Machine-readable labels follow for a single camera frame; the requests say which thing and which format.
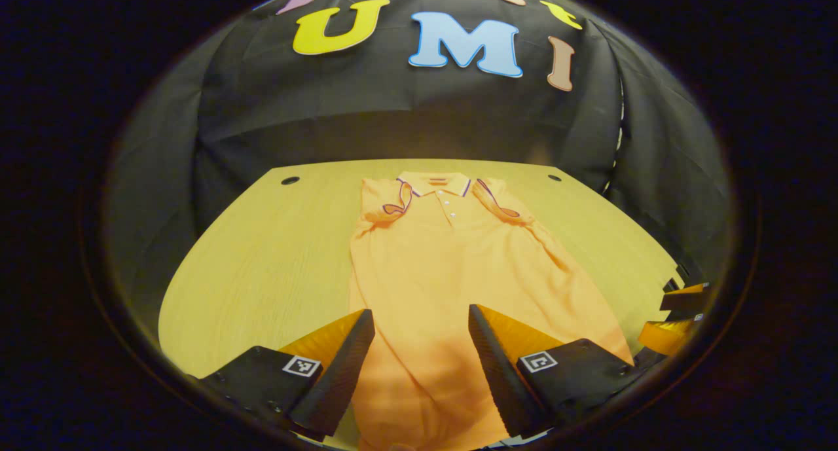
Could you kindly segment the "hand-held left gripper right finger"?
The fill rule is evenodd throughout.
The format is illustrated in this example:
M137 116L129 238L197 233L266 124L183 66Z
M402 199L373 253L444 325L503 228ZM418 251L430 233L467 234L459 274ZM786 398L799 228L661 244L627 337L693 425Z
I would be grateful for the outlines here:
M469 333L512 437L581 421L646 373L592 340L562 342L480 304L469 306Z

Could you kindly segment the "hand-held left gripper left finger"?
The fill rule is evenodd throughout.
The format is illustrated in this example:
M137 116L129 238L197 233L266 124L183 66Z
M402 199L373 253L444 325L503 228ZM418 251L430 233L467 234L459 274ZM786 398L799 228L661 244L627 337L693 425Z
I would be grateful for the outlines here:
M255 416L309 439L335 435L375 336L359 309L277 350L254 346L200 383Z

